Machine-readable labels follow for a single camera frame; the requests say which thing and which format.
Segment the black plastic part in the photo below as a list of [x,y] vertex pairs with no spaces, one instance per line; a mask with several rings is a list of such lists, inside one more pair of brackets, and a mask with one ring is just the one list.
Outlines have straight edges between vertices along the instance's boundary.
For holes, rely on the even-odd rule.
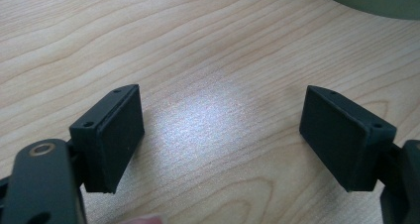
[[80,198],[65,141],[39,141],[16,156],[1,223],[85,223]]
[[420,141],[405,143],[400,163],[409,203],[404,223],[420,223]]
[[346,191],[372,191],[396,128],[335,91],[308,86],[300,133]]
[[380,207],[382,209],[382,220],[384,224],[404,223],[408,212],[408,201],[406,197],[395,195],[388,187],[385,187],[380,196]]
[[115,192],[145,134],[139,85],[117,88],[70,126],[74,150],[87,163],[89,192]]
[[6,199],[6,191],[9,186],[9,177],[0,179],[0,220],[3,214],[4,202]]

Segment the round hole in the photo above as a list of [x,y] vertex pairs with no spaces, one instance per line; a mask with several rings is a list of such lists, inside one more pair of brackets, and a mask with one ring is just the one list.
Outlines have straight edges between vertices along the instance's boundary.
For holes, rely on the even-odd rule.
[[85,122],[83,123],[83,127],[91,127],[94,124],[94,122]]
[[52,216],[48,212],[42,212],[38,215],[33,216],[29,221],[28,224],[45,224],[50,221]]
[[31,157],[42,156],[42,155],[45,155],[46,153],[49,153],[54,148],[55,148],[55,144],[54,143],[42,143],[42,144],[39,144],[39,145],[33,147],[29,151],[29,155]]

